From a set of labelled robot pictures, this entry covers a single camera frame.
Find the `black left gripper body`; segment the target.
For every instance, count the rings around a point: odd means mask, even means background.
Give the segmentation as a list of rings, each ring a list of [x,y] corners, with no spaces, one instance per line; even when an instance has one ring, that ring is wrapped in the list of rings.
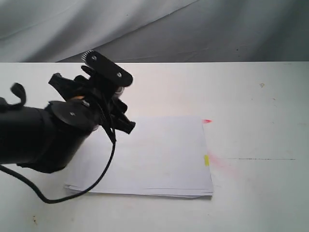
[[[97,72],[73,80],[84,86],[84,94],[68,101],[50,101],[49,117],[61,132],[92,132],[98,126],[106,132],[116,130],[112,119],[112,102],[119,88]]]

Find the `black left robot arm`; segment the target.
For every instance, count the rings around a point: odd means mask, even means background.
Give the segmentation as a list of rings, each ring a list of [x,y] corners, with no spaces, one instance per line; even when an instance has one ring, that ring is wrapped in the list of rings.
[[[27,107],[26,92],[14,83],[11,92],[20,102],[0,100],[0,162],[16,164],[42,173],[64,169],[85,139],[102,127],[112,143],[115,131],[130,133],[135,123],[125,112],[127,106],[116,92],[132,84],[126,72],[91,72],[67,79],[55,73],[49,84],[61,95],[43,108]]]

